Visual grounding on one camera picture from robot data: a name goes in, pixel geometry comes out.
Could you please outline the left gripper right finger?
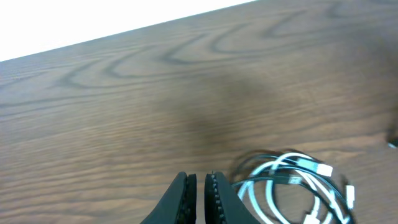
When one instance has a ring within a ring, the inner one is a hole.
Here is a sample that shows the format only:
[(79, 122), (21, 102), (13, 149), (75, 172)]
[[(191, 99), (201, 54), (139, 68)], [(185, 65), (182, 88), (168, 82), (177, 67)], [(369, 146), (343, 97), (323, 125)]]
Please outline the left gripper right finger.
[(222, 172), (205, 179), (206, 224), (260, 224), (250, 213)]

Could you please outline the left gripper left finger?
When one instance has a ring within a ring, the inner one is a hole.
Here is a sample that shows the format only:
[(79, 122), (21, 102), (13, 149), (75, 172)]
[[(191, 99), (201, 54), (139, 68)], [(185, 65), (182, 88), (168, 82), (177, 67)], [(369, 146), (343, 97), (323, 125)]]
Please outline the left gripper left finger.
[(179, 172), (141, 224), (196, 224), (197, 176)]

